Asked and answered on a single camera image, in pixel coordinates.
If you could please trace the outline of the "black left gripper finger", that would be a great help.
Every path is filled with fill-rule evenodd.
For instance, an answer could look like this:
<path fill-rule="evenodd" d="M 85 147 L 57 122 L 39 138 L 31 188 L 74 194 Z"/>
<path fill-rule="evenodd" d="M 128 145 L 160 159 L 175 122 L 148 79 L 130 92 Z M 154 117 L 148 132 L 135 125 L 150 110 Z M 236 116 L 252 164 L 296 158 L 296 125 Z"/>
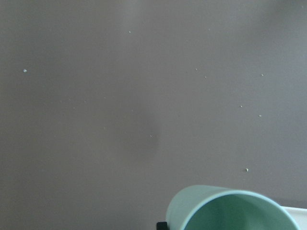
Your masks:
<path fill-rule="evenodd" d="M 157 222 L 156 230 L 168 230 L 168 223 L 167 222 Z"/>

